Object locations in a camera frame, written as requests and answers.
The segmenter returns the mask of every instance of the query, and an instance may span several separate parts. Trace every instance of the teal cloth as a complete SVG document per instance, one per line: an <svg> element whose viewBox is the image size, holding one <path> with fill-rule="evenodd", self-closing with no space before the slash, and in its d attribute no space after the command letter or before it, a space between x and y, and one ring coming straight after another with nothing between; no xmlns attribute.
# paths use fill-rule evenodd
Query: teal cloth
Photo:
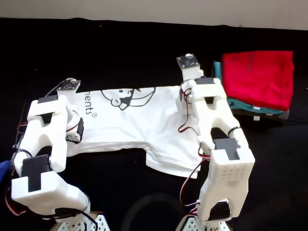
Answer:
<svg viewBox="0 0 308 231"><path fill-rule="evenodd" d="M214 62L214 71L215 71L215 78L219 78L222 83L221 62ZM280 114L283 112L280 110L270 109L267 107L258 107L260 108L260 110L258 110L255 109L254 106L251 104L247 104L243 101L232 98L227 98L227 102L231 109L243 109L250 112L272 114L272 115Z"/></svg>

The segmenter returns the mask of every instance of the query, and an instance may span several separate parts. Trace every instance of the white wall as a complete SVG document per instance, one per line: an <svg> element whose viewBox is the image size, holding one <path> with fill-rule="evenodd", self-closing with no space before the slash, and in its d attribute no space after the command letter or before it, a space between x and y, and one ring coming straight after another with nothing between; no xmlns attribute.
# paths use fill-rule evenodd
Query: white wall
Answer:
<svg viewBox="0 0 308 231"><path fill-rule="evenodd" d="M0 17L308 29L308 0L1 0Z"/></svg>

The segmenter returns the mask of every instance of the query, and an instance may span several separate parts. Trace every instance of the stack of folded clothes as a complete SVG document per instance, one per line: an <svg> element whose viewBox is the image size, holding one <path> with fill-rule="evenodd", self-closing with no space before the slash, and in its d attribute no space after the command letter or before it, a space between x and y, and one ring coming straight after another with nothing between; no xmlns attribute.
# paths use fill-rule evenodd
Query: stack of folded clothes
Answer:
<svg viewBox="0 0 308 231"><path fill-rule="evenodd" d="M291 51L228 53L214 62L234 114L287 120L293 95Z"/></svg>

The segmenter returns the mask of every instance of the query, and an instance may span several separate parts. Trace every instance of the perforated metal plate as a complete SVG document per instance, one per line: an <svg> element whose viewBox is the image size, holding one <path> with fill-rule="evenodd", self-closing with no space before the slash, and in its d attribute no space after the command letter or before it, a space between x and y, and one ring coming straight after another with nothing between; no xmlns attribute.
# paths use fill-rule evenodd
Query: perforated metal plate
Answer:
<svg viewBox="0 0 308 231"><path fill-rule="evenodd" d="M187 219L182 231L205 231L205 228L201 229L198 226L196 219L191 217ZM209 224L206 227L206 231L230 231L230 229L224 221L221 221Z"/></svg>
<svg viewBox="0 0 308 231"><path fill-rule="evenodd" d="M104 215L98 215L95 221L98 224L98 231L110 231ZM95 231L95 225L91 223L87 218L84 218L84 220L79 223L62 223L58 231Z"/></svg>

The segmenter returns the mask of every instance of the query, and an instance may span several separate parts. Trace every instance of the blue object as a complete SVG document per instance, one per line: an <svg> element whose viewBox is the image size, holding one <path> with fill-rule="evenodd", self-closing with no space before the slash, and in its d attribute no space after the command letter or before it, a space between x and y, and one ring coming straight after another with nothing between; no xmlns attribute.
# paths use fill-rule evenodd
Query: blue object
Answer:
<svg viewBox="0 0 308 231"><path fill-rule="evenodd" d="M6 172L9 170L10 163L11 162L9 160L0 163L0 183L2 182Z"/></svg>
<svg viewBox="0 0 308 231"><path fill-rule="evenodd" d="M214 71L215 71L215 78L219 78L222 83L221 62L214 62ZM250 112L272 114L272 115L280 114L283 112L280 110L266 108L266 107L258 107L260 109L255 109L254 106L251 104L232 98L227 98L227 102L231 109L243 109Z"/></svg>

